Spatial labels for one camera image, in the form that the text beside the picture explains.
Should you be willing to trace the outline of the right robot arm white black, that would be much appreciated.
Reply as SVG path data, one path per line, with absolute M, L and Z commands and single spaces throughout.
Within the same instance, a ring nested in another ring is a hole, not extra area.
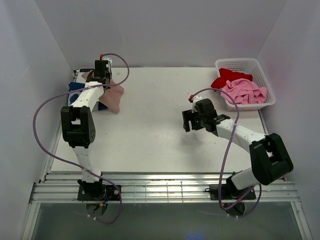
M 216 196 L 237 199 L 250 187 L 258 184 L 267 186 L 293 171 L 293 162 L 278 134 L 266 135 L 236 125 L 229 116 L 217 114 L 208 98 L 195 96 L 191 102 L 192 108 L 182 112 L 186 132 L 205 129 L 231 141 L 250 155 L 251 166 L 228 177 L 224 184 L 214 190 Z

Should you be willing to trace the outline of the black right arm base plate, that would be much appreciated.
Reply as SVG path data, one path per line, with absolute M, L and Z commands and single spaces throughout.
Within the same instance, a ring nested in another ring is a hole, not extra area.
M 222 200 L 238 200 L 249 189 L 250 188 L 247 187 L 242 190 L 236 189 L 235 191 L 231 191 L 230 188 L 226 186 L 226 184 L 222 184 L 221 185 L 221 199 Z M 206 193 L 210 194 L 211 200 L 218 200 L 219 199 L 218 190 L 219 190 L 218 184 L 210 184 L 209 187 L 207 187 L 204 191 Z M 255 191 L 252 189 L 243 199 L 244 200 L 255 200 L 256 199 Z

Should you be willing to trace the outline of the dusty pink printed t-shirt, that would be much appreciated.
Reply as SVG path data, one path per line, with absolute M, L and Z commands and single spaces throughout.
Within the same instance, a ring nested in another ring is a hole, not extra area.
M 124 88 L 110 79 L 111 86 L 102 86 L 98 81 L 85 83 L 85 90 L 81 92 L 73 106 L 88 107 L 92 112 L 97 110 L 98 104 L 102 104 L 114 114 L 120 112 L 120 102 L 124 94 Z

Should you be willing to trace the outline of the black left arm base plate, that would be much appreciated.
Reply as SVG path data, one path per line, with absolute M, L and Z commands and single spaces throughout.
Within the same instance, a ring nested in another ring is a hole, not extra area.
M 120 200 L 121 185 L 117 185 L 119 189 L 116 189 L 113 185 L 89 185 L 80 186 L 77 193 L 78 201 L 110 201 Z

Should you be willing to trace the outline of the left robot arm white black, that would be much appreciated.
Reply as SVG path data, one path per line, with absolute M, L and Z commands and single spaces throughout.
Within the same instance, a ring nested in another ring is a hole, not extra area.
M 106 187 L 100 179 L 102 173 L 94 163 L 92 153 L 92 143 L 96 137 L 92 111 L 105 93 L 105 84 L 110 83 L 111 68 L 111 59 L 96 60 L 94 69 L 87 75 L 85 89 L 80 91 L 71 105 L 64 106 L 60 111 L 63 139 L 74 151 L 78 164 L 83 167 L 82 177 L 77 182 L 82 192 L 95 200 L 106 195 Z

